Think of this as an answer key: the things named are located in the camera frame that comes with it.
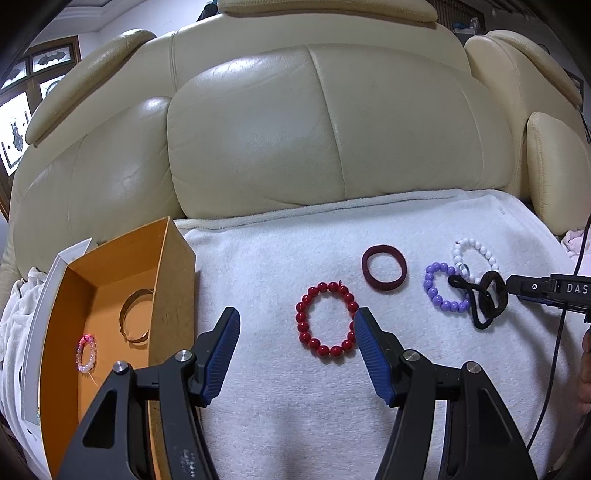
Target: red beaded bracelet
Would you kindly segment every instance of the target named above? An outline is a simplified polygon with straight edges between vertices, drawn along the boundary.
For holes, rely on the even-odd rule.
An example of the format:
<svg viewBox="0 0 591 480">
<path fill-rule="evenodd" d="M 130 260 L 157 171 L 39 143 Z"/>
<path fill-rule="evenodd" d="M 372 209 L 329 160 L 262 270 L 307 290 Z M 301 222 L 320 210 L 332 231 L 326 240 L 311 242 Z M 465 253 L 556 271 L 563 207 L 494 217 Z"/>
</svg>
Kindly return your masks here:
<svg viewBox="0 0 591 480">
<path fill-rule="evenodd" d="M 295 309 L 297 311 L 297 315 L 295 316 L 297 322 L 297 329 L 300 332 L 300 342 L 304 345 L 307 345 L 312 351 L 316 351 L 318 356 L 341 356 L 343 350 L 348 352 L 353 348 L 353 344 L 355 343 L 355 333 L 353 331 L 353 322 L 349 324 L 349 333 L 347 334 L 347 338 L 343 340 L 343 342 L 339 345 L 335 345 L 332 348 L 328 348 L 326 345 L 321 345 L 320 340 L 317 338 L 312 338 L 310 330 L 310 325 L 308 324 L 308 307 L 312 305 L 314 299 L 319 295 L 319 293 L 338 293 L 339 296 L 343 299 L 343 301 L 347 304 L 347 310 L 349 311 L 351 317 L 355 315 L 355 312 L 359 310 L 359 305 L 355 301 L 355 296 L 349 292 L 349 289 L 345 287 L 341 282 L 332 281 L 329 284 L 324 282 L 320 282 L 316 287 L 308 288 L 308 293 L 301 298 L 301 302 L 299 302 Z"/>
</svg>

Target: black hair tie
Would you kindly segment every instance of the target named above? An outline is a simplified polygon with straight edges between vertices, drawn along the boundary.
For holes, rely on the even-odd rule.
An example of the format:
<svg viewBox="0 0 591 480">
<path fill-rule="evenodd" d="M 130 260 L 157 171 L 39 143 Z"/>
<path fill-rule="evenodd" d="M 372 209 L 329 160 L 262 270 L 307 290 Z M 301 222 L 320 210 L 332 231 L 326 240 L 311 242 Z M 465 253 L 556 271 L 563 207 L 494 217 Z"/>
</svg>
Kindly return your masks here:
<svg viewBox="0 0 591 480">
<path fill-rule="evenodd" d="M 482 276 L 480 284 L 478 285 L 467 282 L 466 279 L 460 275 L 450 275 L 447 278 L 447 282 L 451 287 L 461 288 L 462 290 L 467 291 L 468 297 L 470 298 L 472 323 L 479 330 L 485 330 L 490 327 L 492 321 L 505 311 L 507 304 L 509 303 L 509 295 L 507 294 L 507 287 L 503 277 L 499 275 L 499 272 L 494 270 L 486 272 Z M 488 288 L 493 282 L 495 284 L 496 296 L 499 300 L 497 306 L 495 306 L 495 302 L 492 300 L 492 296 L 488 291 Z M 476 297 L 474 295 L 475 290 L 478 292 L 478 305 L 476 304 Z M 480 310 L 486 318 L 484 323 L 481 323 L 480 318 L 478 317 L 478 306 L 480 306 Z"/>
</svg>

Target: white towel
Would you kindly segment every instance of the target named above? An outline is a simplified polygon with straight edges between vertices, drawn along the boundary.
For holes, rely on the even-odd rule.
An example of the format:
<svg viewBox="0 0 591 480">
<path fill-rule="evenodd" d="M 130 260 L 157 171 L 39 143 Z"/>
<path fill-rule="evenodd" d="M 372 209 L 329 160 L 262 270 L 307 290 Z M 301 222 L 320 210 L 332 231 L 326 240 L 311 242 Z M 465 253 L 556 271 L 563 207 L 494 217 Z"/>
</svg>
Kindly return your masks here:
<svg viewBox="0 0 591 480">
<path fill-rule="evenodd" d="M 46 278 L 46 274 L 32 268 L 26 282 L 15 282 L 0 321 L 0 409 L 22 446 L 29 468 L 41 480 L 50 480 L 51 476 L 47 462 L 31 445 L 39 440 L 21 419 L 20 380 L 29 328 Z"/>
<path fill-rule="evenodd" d="M 295 305 L 307 288 L 342 280 L 361 306 L 405 348 L 434 363 L 478 361 L 491 377 L 526 441 L 540 413 L 560 312 L 509 299 L 485 331 L 468 314 L 444 314 L 423 290 L 424 269 L 452 263 L 456 240 L 474 237 L 498 259 L 501 274 L 542 276 L 572 271 L 548 229 L 517 199 L 502 192 L 414 192 L 333 205 L 302 207 L 248 218 L 184 220 L 199 272 L 197 331 L 213 327 L 226 306 L 242 319 L 238 345 L 220 396 L 202 410 L 203 428 L 221 478 L 233 480 L 372 479 L 392 429 L 395 410 L 376 396 L 358 350 L 321 361 L 298 341 Z M 406 257 L 406 283 L 391 293 L 365 283 L 361 257 L 376 244 Z M 486 261 L 465 254 L 482 275 Z M 398 276 L 394 260 L 375 257 L 376 278 Z M 444 298 L 458 298 L 443 277 Z M 348 331 L 342 302 L 316 300 L 310 327 L 332 346 Z M 575 431 L 576 375 L 583 317 L 570 314 L 550 408 L 531 455 L 541 474 Z M 441 459 L 444 403 L 439 402 L 425 479 Z"/>
</svg>

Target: purple beaded bracelet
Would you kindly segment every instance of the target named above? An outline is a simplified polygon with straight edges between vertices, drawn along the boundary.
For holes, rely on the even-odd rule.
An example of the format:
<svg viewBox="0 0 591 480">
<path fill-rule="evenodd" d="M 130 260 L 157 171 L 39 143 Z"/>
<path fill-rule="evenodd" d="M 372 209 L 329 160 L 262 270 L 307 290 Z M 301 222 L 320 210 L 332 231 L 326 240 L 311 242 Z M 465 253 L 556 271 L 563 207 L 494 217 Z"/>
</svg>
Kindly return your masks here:
<svg viewBox="0 0 591 480">
<path fill-rule="evenodd" d="M 444 312 L 464 313 L 468 308 L 470 308 L 468 294 L 466 293 L 464 301 L 461 301 L 460 303 L 456 301 L 443 300 L 437 289 L 433 286 L 433 275 L 439 271 L 445 273 L 448 277 L 450 275 L 456 275 L 455 267 L 450 267 L 445 262 L 434 262 L 433 264 L 429 265 L 425 269 L 425 281 L 423 282 L 423 288 L 427 292 L 427 295 L 433 304 L 436 307 L 441 308 Z"/>
</svg>

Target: black cable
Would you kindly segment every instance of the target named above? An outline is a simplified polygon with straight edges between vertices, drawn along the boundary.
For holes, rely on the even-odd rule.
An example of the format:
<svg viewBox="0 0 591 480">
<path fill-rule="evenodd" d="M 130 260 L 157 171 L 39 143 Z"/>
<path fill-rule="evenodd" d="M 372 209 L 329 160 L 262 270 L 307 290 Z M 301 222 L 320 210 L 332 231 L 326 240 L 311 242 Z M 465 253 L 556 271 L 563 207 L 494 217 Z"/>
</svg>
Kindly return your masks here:
<svg viewBox="0 0 591 480">
<path fill-rule="evenodd" d="M 583 233 L 583 243 L 581 244 L 581 250 L 579 251 L 579 259 L 577 260 L 577 265 L 574 268 L 573 275 L 578 275 L 579 270 L 581 268 L 581 262 L 583 261 L 585 245 L 587 245 L 587 235 L 589 234 L 589 226 L 591 226 L 591 215 L 589 215 L 589 218 L 587 218 L 587 224 L 585 225 L 585 231 Z M 558 333 L 556 334 L 556 345 L 554 346 L 554 356 L 552 357 L 552 366 L 550 367 L 550 378 L 548 379 L 546 398 L 544 399 L 544 405 L 542 406 L 542 411 L 540 413 L 540 417 L 538 418 L 538 423 L 535 425 L 534 433 L 531 434 L 530 441 L 527 444 L 528 451 L 534 443 L 535 436 L 538 435 L 538 430 L 540 429 L 542 421 L 544 420 L 546 409 L 548 409 L 548 403 L 550 403 L 550 395 L 552 395 L 552 386 L 554 384 L 554 374 L 556 373 L 556 363 L 558 362 L 558 350 L 560 350 L 560 339 L 562 338 L 562 330 L 564 329 L 564 320 L 566 318 L 566 309 L 567 304 L 564 304 L 564 307 L 562 309 L 562 315 L 560 316 L 560 323 L 558 324 Z"/>
</svg>

